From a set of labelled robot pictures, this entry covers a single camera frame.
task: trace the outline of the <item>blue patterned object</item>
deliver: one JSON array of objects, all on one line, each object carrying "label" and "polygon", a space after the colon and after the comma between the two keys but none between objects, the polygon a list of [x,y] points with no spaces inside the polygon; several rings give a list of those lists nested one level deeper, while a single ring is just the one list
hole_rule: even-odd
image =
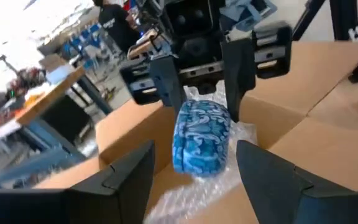
[{"label": "blue patterned object", "polygon": [[184,102],[173,133],[174,169],[198,177],[221,172],[226,166],[230,121],[228,110],[219,103]]}]

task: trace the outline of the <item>person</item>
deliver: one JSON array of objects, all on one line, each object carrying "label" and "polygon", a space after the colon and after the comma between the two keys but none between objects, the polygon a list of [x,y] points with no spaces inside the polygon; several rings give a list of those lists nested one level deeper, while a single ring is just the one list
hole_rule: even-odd
[{"label": "person", "polygon": [[111,4],[109,0],[93,0],[94,5],[100,7],[99,23],[125,53],[136,44],[140,32],[134,29],[134,18],[118,4]]}]

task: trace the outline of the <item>blue pouch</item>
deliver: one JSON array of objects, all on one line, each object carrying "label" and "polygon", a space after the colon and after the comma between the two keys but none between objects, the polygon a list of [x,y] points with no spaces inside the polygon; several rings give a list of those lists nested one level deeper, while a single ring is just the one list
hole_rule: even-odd
[{"label": "blue pouch", "polygon": [[184,102],[173,133],[175,171],[209,177],[224,170],[230,122],[228,110],[219,103],[208,100]]}]

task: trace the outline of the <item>bubble wrap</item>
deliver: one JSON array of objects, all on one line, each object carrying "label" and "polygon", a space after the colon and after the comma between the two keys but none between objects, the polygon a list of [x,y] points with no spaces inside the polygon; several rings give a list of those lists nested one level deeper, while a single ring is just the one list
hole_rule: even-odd
[{"label": "bubble wrap", "polygon": [[[188,99],[213,100],[227,106],[224,82],[220,81],[216,88],[216,92],[209,95],[199,95],[196,88],[185,88],[185,91]],[[216,177],[193,177],[191,185],[181,186],[165,193],[146,217],[145,223],[178,223],[182,219],[190,218],[240,184],[241,177],[236,161],[238,140],[256,144],[255,126],[232,122],[225,170]]]}]

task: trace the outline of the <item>black shirt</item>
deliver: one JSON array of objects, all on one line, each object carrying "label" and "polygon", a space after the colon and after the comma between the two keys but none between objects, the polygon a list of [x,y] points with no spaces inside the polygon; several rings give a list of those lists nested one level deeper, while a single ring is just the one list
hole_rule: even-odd
[{"label": "black shirt", "polygon": [[125,53],[140,38],[140,33],[132,29],[126,21],[128,15],[128,12],[118,4],[103,6],[99,14],[99,23]]}]

